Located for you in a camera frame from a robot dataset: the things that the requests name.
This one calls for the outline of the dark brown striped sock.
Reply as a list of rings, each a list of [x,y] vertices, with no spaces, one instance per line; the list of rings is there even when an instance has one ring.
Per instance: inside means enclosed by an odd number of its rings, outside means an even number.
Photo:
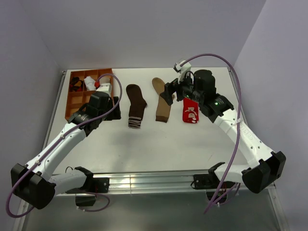
[[[147,103],[143,98],[140,87],[136,84],[127,85],[126,93],[130,101],[128,127],[141,128],[144,110],[147,106]]]

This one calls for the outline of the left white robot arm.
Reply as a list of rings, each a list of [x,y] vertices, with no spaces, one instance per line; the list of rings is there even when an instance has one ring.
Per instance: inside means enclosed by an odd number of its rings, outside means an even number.
[[[94,186],[93,173],[83,167],[54,176],[63,159],[98,128],[104,120],[118,119],[121,97],[111,98],[104,92],[94,92],[88,103],[73,113],[57,137],[25,165],[11,169],[12,191],[36,209],[46,207],[54,196],[69,190],[89,192]]]

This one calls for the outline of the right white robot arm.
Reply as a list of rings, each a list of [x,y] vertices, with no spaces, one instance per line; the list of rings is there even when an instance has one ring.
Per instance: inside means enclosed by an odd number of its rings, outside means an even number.
[[[177,101],[190,99],[198,103],[201,113],[238,144],[238,150],[247,161],[246,165],[232,165],[229,169],[224,162],[212,166],[204,180],[205,189],[220,187],[228,181],[244,184],[251,192],[259,193],[281,176],[286,156],[265,145],[237,117],[232,103],[216,90],[212,72],[198,70],[193,75],[186,74],[181,81],[166,83],[160,95],[168,105],[172,105],[174,93]]]

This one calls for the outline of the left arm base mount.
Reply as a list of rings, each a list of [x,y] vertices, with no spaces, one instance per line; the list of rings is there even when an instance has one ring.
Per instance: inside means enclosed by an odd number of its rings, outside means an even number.
[[[95,202],[98,200],[98,195],[96,194],[108,192],[110,179],[108,177],[95,178],[94,174],[91,171],[83,167],[76,167],[74,168],[74,170],[79,170],[83,172],[86,175],[87,179],[85,181],[85,184],[81,188],[70,189],[65,193],[85,193],[87,196],[75,196],[76,206],[94,206]]]

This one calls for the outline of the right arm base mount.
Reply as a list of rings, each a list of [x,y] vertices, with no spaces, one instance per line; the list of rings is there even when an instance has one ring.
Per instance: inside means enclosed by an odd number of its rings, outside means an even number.
[[[209,190],[216,189],[220,180],[214,174],[214,170],[216,170],[220,165],[224,164],[224,162],[219,162],[208,170],[206,174],[195,174],[193,175],[193,181],[191,183],[191,187],[195,190]],[[235,183],[231,181],[225,181],[221,189],[218,192],[216,198],[218,199],[221,195],[223,195],[229,188],[234,186]]]

